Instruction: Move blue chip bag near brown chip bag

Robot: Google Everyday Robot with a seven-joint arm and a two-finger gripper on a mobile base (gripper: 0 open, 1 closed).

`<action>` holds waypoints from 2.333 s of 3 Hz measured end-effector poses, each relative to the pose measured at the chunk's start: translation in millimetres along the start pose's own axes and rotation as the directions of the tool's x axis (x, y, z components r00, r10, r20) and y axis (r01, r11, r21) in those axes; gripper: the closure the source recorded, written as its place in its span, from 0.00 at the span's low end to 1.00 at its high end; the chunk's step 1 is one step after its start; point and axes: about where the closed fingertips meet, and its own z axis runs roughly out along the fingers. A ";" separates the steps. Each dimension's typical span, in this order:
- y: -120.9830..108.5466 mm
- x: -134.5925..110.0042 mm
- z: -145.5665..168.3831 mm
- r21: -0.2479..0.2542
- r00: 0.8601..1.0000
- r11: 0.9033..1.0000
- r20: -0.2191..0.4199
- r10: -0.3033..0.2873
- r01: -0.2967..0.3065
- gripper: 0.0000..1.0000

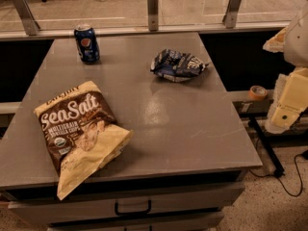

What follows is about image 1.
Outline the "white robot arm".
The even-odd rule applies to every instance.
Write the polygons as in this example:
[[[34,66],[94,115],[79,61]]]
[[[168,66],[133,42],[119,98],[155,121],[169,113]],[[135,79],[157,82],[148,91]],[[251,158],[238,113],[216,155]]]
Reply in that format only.
[[[308,108],[308,4],[263,49],[282,52],[284,60],[295,67],[289,75],[278,75],[265,123],[268,132],[282,134]]]

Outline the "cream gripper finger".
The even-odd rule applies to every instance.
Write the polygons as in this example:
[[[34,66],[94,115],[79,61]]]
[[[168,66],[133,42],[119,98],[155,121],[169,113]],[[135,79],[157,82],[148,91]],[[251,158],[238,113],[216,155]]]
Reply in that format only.
[[[263,49],[272,53],[283,52],[287,28],[280,30],[274,37],[268,39],[263,45]]]

